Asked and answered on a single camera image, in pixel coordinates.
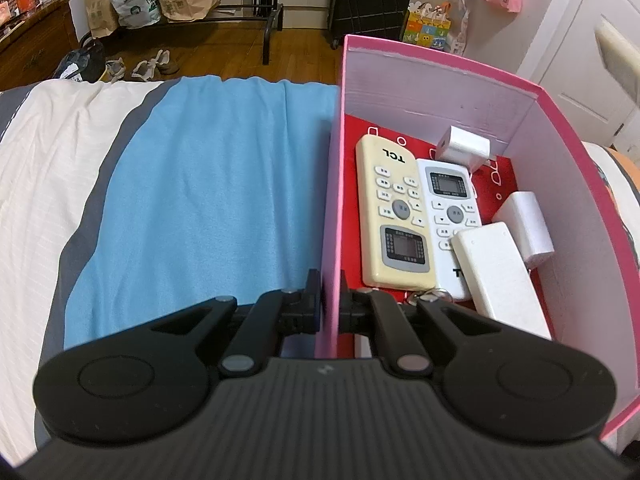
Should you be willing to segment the cream TCL remote control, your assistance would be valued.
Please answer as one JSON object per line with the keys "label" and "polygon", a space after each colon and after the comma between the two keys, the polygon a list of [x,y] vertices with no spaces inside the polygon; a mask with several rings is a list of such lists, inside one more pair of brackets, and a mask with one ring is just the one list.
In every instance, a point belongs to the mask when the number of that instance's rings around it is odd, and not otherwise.
{"label": "cream TCL remote control", "polygon": [[362,281],[427,292],[436,285],[433,249],[413,154],[375,134],[356,144]]}

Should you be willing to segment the white TCL remote control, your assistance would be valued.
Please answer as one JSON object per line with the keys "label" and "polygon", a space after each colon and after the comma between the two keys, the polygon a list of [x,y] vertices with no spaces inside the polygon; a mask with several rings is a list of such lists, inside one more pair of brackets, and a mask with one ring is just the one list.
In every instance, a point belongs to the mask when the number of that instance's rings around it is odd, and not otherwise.
{"label": "white TCL remote control", "polygon": [[436,288],[454,301],[471,299],[452,238],[461,231],[480,228],[480,210],[469,171],[451,162],[416,161],[431,237]]}

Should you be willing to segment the pink cardboard box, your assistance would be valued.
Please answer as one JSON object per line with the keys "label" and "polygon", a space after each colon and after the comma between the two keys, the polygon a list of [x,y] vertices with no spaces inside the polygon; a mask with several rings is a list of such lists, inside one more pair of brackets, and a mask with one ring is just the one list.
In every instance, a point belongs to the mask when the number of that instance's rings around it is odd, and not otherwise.
{"label": "pink cardboard box", "polygon": [[510,159],[516,185],[537,196],[555,247],[538,269],[556,339],[601,360],[617,398],[607,432],[639,411],[639,271],[622,220],[596,164],[543,88],[479,62],[403,42],[349,36],[331,132],[322,283],[322,358],[341,354],[343,274],[360,269],[355,140],[347,117],[363,120],[414,154],[460,126]]}

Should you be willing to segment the white USB charger cube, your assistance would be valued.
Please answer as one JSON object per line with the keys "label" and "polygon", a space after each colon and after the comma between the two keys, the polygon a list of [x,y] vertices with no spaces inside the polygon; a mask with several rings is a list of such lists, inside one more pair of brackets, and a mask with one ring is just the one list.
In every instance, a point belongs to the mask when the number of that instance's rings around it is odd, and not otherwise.
{"label": "white USB charger cube", "polygon": [[490,141],[484,136],[451,126],[436,145],[435,159],[462,166],[472,174],[490,159]]}

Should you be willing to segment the long cream remote control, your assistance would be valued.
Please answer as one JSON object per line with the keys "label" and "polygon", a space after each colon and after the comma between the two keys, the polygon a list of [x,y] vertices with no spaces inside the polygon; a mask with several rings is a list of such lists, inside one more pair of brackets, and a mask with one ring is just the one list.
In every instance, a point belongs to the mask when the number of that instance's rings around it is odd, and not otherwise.
{"label": "long cream remote control", "polygon": [[605,69],[617,81],[631,101],[640,103],[639,48],[622,35],[609,21],[602,20],[594,31]]}

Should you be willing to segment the red glasses-print paper liner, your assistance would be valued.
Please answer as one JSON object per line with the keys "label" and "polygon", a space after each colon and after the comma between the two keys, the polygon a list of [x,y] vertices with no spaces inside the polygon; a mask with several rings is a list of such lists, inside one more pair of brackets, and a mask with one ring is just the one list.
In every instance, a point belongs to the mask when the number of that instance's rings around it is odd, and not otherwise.
{"label": "red glasses-print paper liner", "polygon": [[[362,136],[369,132],[370,127],[373,128],[372,134],[375,133],[376,125],[349,114],[344,116],[344,121],[341,278],[345,279],[348,288],[355,289],[363,286],[361,279],[356,144]],[[401,135],[398,132],[386,128],[378,128],[378,133],[383,138],[399,143],[397,138]],[[412,138],[411,136],[405,137],[405,139],[406,148],[412,151],[416,158],[433,158],[431,154],[435,149],[435,144]],[[492,216],[511,193],[518,191],[511,161],[502,156],[497,156],[496,160],[490,160],[475,171],[472,174],[472,182],[478,192],[477,203],[480,206],[480,220],[483,221],[483,224],[491,220]],[[555,336],[538,272],[533,270],[529,275],[550,333]],[[355,336],[338,334],[336,351],[339,358],[353,358],[355,356]]]}

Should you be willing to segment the striped bed sheet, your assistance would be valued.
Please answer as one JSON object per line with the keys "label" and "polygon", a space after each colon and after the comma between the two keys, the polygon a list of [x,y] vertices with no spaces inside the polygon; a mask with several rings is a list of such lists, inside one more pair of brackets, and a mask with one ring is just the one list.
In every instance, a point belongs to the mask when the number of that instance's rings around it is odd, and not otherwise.
{"label": "striped bed sheet", "polygon": [[[316,352],[340,87],[257,78],[1,96],[1,474],[11,479],[634,479],[591,354],[439,299],[431,379]],[[321,276],[320,330],[252,376],[232,316]],[[408,304],[402,290],[380,290]]]}

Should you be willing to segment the pair of slippers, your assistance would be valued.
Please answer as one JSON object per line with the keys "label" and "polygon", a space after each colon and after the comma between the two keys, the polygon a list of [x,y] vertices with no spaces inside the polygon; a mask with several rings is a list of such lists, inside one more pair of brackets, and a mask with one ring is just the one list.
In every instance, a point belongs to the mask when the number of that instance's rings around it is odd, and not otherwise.
{"label": "pair of slippers", "polygon": [[[129,76],[132,80],[148,82],[157,75],[169,76],[178,73],[179,66],[171,58],[169,50],[158,50],[154,58],[140,61]],[[103,82],[115,82],[123,80],[127,75],[125,62],[122,58],[107,60],[105,70],[100,78]]]}

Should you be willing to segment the colourful gift bag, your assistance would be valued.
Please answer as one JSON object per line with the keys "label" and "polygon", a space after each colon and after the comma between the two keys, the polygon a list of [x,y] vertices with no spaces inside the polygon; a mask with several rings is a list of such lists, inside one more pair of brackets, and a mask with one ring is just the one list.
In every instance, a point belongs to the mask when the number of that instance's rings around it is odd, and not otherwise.
{"label": "colourful gift bag", "polygon": [[449,2],[410,3],[401,40],[406,44],[416,44],[437,51],[445,50],[451,27],[450,6]]}

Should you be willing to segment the white door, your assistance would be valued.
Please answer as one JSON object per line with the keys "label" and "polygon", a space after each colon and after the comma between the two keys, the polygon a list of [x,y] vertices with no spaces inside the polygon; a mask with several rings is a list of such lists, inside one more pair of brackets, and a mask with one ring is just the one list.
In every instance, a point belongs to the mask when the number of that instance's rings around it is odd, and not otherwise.
{"label": "white door", "polygon": [[551,0],[518,68],[540,84],[584,141],[639,159],[639,110],[605,69],[596,28],[639,41],[639,0]]}

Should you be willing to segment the black bag on floor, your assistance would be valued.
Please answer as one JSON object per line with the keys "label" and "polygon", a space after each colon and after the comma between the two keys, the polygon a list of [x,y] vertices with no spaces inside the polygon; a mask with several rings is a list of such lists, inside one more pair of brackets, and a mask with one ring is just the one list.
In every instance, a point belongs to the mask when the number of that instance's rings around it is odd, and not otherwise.
{"label": "black bag on floor", "polygon": [[105,69],[106,55],[101,40],[85,36],[78,49],[64,56],[53,78],[93,84],[103,76]]}

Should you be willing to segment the white printed plastic bag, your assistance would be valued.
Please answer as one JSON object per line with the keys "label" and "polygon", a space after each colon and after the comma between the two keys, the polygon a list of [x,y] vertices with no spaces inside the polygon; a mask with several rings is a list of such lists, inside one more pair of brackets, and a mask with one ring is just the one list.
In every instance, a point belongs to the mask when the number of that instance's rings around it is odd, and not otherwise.
{"label": "white printed plastic bag", "polygon": [[120,26],[138,29],[154,25],[162,18],[158,0],[111,0]]}

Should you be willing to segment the small brown paper bag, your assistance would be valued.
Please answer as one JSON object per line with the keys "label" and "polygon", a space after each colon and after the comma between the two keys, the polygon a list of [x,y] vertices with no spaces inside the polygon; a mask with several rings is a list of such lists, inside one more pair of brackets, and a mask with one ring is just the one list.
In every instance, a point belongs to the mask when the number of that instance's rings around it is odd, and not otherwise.
{"label": "small brown paper bag", "polygon": [[111,0],[85,0],[85,9],[93,38],[110,36],[119,28],[118,14]]}

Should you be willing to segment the wooden nightstand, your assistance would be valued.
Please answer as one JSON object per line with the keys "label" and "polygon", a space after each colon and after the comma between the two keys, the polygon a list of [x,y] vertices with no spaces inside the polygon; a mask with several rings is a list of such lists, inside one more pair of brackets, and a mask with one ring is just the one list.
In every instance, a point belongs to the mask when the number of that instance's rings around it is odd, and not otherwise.
{"label": "wooden nightstand", "polygon": [[1,39],[1,90],[51,78],[78,47],[70,0],[49,1]]}

